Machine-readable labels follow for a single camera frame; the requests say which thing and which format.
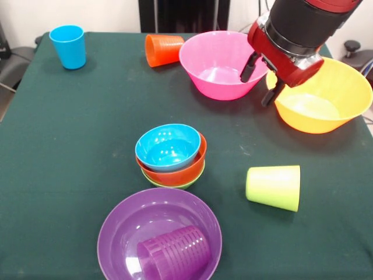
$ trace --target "stacked bowls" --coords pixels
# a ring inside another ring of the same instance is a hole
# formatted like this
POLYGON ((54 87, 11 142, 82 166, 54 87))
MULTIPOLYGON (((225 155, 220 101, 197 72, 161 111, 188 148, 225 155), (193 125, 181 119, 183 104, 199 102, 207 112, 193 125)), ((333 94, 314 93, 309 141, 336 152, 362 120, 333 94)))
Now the stacked bowls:
POLYGON ((166 124, 143 134, 136 143, 136 161, 156 187, 186 189, 203 173, 207 142, 185 124, 166 124))

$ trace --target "blue bowl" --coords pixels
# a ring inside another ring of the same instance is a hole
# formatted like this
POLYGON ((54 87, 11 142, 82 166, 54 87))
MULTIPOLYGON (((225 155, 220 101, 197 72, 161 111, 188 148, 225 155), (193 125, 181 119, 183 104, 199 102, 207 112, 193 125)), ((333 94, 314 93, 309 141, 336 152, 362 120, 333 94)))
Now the blue bowl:
POLYGON ((192 163, 200 146, 200 135, 185 124, 165 124, 142 135, 135 153, 148 168, 172 172, 192 163))

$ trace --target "plastic bowl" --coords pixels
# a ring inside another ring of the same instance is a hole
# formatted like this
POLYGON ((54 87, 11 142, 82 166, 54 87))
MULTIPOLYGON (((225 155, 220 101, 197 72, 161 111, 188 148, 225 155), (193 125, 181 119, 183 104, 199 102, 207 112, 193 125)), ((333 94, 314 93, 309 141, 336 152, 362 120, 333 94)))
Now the plastic bowl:
POLYGON ((135 153, 148 168, 171 172, 192 163, 200 147, 200 135, 185 124, 165 124, 142 135, 135 153))
POLYGON ((193 280, 210 279, 219 263, 222 237, 211 209, 195 195, 174 188, 150 188, 119 203, 105 219, 97 242, 98 263, 106 279, 145 279, 139 242, 186 226, 207 238, 211 258, 193 280))
MULTIPOLYGON (((335 130, 368 110, 372 87, 354 68, 331 58, 304 84, 281 92, 275 101, 281 118, 291 127, 313 134, 335 130)), ((268 88, 277 81, 273 72, 266 78, 268 88)))
POLYGON ((202 175, 204 169, 205 169, 205 161, 203 162, 203 165, 202 165, 202 170, 200 171, 200 173, 195 177, 193 178, 190 182, 187 182, 183 185, 176 185, 176 186, 170 186, 170 185, 162 185, 162 184, 159 184, 157 182, 154 182, 151 178, 149 178, 144 170, 141 170, 142 174, 145 176, 145 178, 151 183, 153 184, 154 186, 158 187, 158 188, 178 188, 180 190, 186 190, 187 188, 189 188, 192 184, 194 184, 199 178, 200 176, 202 175))
POLYGON ((203 169, 203 162, 205 161, 207 151, 207 142, 201 133, 199 135, 201 142, 198 153, 194 157, 192 164, 187 168, 174 172, 160 173, 151 171, 138 158, 136 158, 136 161, 148 178, 155 183, 169 187, 184 185, 192 181, 203 169))
POLYGON ((259 59, 247 83, 240 74, 253 52, 247 35, 233 31, 211 31, 198 34, 182 45, 180 63, 197 89, 216 100, 233 100, 247 94, 267 73, 259 59))

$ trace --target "orange bowl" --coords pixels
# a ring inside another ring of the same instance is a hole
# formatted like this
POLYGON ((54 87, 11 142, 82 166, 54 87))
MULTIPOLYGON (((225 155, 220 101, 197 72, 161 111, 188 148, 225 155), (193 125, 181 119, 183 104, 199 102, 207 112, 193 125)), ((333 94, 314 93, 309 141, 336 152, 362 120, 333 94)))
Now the orange bowl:
POLYGON ((205 161, 206 151, 207 151, 207 142, 205 137, 200 135, 200 147, 196 157, 194 158, 192 164, 187 168, 177 170, 174 172, 154 172, 143 165, 140 160, 136 157, 136 161, 144 173, 153 180, 154 182, 169 186, 176 187, 184 184, 188 184, 190 181, 193 181, 202 171, 203 162, 205 161))

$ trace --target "yellow bowl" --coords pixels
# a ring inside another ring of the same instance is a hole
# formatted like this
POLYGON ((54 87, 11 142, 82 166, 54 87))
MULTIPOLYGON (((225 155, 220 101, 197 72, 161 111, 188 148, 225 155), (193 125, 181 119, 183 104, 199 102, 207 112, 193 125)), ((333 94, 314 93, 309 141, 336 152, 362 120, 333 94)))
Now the yellow bowl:
POLYGON ((179 188, 180 190, 185 190, 185 189, 189 188, 192 184, 194 184, 195 181, 198 180, 198 178, 202 175, 202 173, 203 173, 203 171, 204 171, 204 169, 205 169, 205 165, 206 165, 206 161, 203 161, 202 171, 201 171, 201 172, 198 174, 198 176, 195 177, 192 181, 190 181, 190 182, 188 182, 188 183, 186 183, 186 184, 184 184, 184 185, 178 185, 178 186, 176 186, 176 187, 170 187, 170 186, 167 186, 167 185, 161 185, 161 184, 158 184, 157 182, 154 182, 151 178, 149 178, 149 177, 145 174, 144 170, 141 169, 141 172, 142 172, 142 174, 145 176, 145 178, 147 178, 147 180, 148 180, 149 182, 151 182, 151 183, 152 183, 154 186, 156 186, 156 187, 159 187, 159 188, 179 188))
MULTIPOLYGON (((281 118, 299 131, 335 130, 372 104, 372 87, 362 74, 340 61, 324 60, 315 76, 300 86, 286 86, 275 101, 281 118)), ((267 87, 273 88, 276 81, 276 75, 268 72, 267 87)))

